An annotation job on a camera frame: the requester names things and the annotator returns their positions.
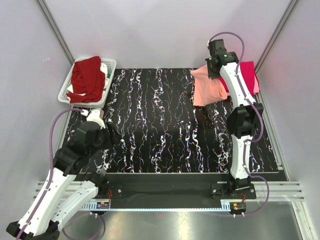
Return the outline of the salmon pink t shirt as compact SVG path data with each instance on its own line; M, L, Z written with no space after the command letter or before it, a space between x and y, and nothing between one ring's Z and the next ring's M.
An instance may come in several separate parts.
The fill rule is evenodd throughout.
M209 78L206 65L192 70L194 78L193 106L205 107L228 98L228 93L220 78Z

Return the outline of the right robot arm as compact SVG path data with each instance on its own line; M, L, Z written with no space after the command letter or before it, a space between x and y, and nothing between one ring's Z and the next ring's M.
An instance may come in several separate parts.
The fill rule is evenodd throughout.
M241 72L241 61L235 52L228 52L223 39L208 42L209 58L206 59L209 78L222 77L233 110L227 117L226 126L232 138L232 162L225 184L213 183L211 196L214 199L231 197L241 199L254 193L249 170L250 147L256 129L263 128L264 107L256 103Z

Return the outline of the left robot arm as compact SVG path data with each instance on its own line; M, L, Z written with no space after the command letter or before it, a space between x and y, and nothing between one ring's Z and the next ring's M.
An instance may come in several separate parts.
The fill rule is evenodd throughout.
M6 232L17 240L56 240L66 223L91 199L110 193L108 180L92 173L64 202L68 186L92 155L114 147L119 134L111 123L83 122L70 140L53 156L52 166L41 190L26 214L8 224Z

